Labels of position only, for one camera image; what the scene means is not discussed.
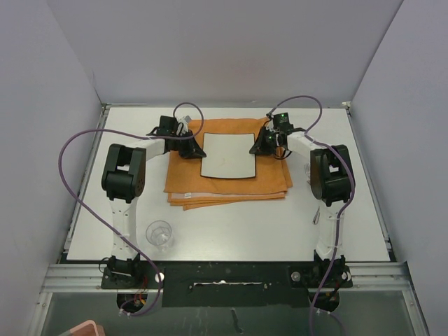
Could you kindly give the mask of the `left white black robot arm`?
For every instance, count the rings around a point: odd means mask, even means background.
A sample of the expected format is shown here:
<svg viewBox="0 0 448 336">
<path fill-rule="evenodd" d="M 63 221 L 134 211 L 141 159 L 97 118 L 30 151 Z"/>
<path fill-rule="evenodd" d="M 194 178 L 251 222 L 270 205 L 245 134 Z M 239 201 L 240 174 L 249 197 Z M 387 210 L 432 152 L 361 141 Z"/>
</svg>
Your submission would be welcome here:
<svg viewBox="0 0 448 336">
<path fill-rule="evenodd" d="M 109 146 L 101 187 L 106 192 L 112 212 L 114 232 L 107 270 L 128 288 L 142 279 L 141 252 L 137 241 L 137 202 L 146 184 L 146 162 L 176 151 L 183 159 L 202 159 L 207 154 L 188 128 L 191 118 L 162 116 L 160 123 L 146 136 L 128 145 Z"/>
</svg>

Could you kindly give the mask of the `clear plastic cup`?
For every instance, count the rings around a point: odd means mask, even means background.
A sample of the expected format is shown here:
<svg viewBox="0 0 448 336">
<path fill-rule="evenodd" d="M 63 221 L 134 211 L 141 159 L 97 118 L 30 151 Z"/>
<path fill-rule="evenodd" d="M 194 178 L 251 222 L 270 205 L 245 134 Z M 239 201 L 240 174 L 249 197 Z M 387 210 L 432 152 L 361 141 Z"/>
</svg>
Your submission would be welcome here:
<svg viewBox="0 0 448 336">
<path fill-rule="evenodd" d="M 164 220 L 153 221 L 146 229 L 146 239 L 159 251 L 166 251 L 174 242 L 171 225 Z"/>
</svg>

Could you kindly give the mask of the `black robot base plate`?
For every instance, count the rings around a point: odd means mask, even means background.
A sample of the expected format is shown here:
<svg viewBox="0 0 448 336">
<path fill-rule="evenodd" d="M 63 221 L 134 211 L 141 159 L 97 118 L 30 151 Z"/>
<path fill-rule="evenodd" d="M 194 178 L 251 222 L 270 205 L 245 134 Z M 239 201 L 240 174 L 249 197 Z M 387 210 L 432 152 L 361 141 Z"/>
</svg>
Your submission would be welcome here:
<svg viewBox="0 0 448 336">
<path fill-rule="evenodd" d="M 330 311 L 339 291 L 352 288 L 349 266 L 329 262 L 157 262 L 134 269 L 109 262 L 101 288 L 116 290 L 118 306 L 137 312 L 160 294 L 164 308 L 265 307 L 317 308 Z"/>
</svg>

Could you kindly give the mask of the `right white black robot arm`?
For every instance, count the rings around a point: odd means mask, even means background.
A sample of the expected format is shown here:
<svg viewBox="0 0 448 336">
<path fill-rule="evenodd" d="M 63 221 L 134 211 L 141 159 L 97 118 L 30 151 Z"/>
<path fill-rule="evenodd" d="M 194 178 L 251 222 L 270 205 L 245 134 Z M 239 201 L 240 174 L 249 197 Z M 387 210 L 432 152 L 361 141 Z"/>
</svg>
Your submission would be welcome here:
<svg viewBox="0 0 448 336">
<path fill-rule="evenodd" d="M 327 286 L 337 272 L 333 266 L 342 258 L 342 228 L 345 209 L 354 198 L 354 173 L 345 145 L 331 146 L 311 137 L 305 129 L 294 127 L 287 113 L 267 114 L 249 153 L 273 156 L 278 160 L 289 153 L 309 159 L 309 185 L 318 201 L 313 222 L 319 228 L 315 254 L 320 262 L 311 269 L 312 280 Z"/>
</svg>

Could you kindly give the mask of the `white square plate black rim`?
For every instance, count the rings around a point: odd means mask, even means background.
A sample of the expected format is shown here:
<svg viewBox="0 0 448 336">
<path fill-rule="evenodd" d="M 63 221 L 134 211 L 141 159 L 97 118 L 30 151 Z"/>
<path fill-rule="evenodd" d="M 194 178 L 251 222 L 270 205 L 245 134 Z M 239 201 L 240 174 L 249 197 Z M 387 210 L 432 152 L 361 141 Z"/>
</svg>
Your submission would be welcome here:
<svg viewBox="0 0 448 336">
<path fill-rule="evenodd" d="M 201 176 L 212 179 L 250 179 L 256 176 L 256 158 L 249 151 L 254 134 L 205 133 Z"/>
</svg>

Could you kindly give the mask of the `orange cloth placemat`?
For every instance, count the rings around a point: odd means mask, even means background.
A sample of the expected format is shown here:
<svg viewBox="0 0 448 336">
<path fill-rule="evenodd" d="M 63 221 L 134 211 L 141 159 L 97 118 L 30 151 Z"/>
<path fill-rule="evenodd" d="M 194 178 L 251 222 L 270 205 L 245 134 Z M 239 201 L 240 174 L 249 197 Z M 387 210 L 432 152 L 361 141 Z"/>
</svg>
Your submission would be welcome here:
<svg viewBox="0 0 448 336">
<path fill-rule="evenodd" d="M 204 134 L 251 134 L 258 136 L 260 128 L 267 122 L 266 118 L 224 118 L 211 119 L 204 122 L 202 131 L 195 137 L 197 143 L 203 146 Z M 185 160 L 172 151 L 169 154 L 167 178 L 164 191 L 169 194 L 168 201 L 173 205 L 182 205 L 189 209 L 190 199 L 176 199 L 175 194 L 211 193 L 217 194 L 217 200 L 223 202 L 229 195 L 231 202 L 284 198 L 293 181 L 285 160 L 276 160 L 270 156 L 255 158 L 256 176 L 243 179 L 220 179 L 200 176 L 202 161 L 198 159 Z"/>
</svg>

